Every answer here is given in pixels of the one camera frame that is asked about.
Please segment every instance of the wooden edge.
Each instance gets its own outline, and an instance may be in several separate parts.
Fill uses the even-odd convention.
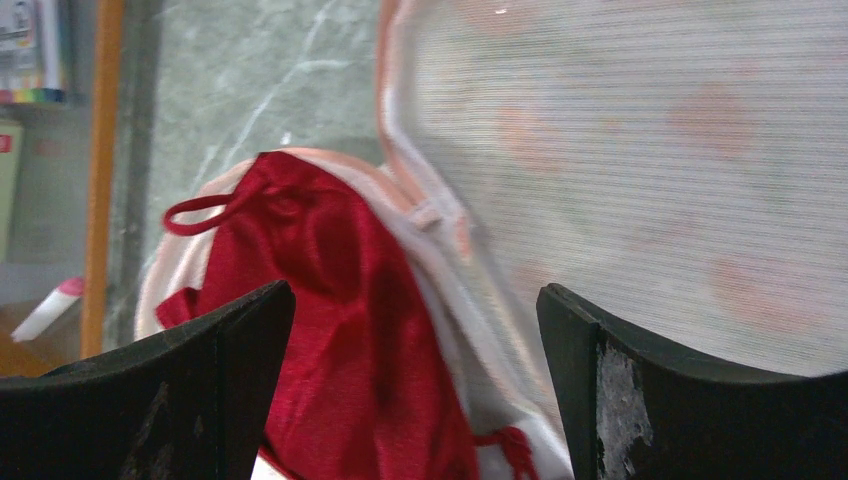
[[[103,350],[103,319],[106,312],[109,274],[112,155],[118,113],[123,18],[124,0],[98,1],[88,181],[88,228],[85,247],[85,291],[80,324],[80,356],[82,358],[97,355]]]

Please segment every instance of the mesh panel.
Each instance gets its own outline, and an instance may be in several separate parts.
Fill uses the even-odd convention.
[[[848,367],[848,3],[406,8],[394,128],[527,312],[556,281],[729,360]]]

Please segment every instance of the gray table surface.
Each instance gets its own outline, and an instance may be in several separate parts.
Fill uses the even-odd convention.
[[[131,340],[137,292],[171,205],[285,145],[382,161],[378,0],[127,1],[107,348]]]

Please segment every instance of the red fabric bag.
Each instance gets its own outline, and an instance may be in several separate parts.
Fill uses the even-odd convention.
[[[226,205],[194,225],[181,213]],[[297,298],[265,428],[266,457],[305,480],[479,477],[474,440],[407,259],[365,201],[289,154],[261,154],[232,194],[165,214],[177,235],[218,227],[200,290],[157,315],[166,327],[270,281]]]

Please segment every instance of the black plastic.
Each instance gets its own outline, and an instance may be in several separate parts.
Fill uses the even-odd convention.
[[[249,479],[293,315],[275,283],[43,377],[0,380],[0,478]]]
[[[848,372],[728,362],[559,285],[537,312],[576,480],[848,478]]]

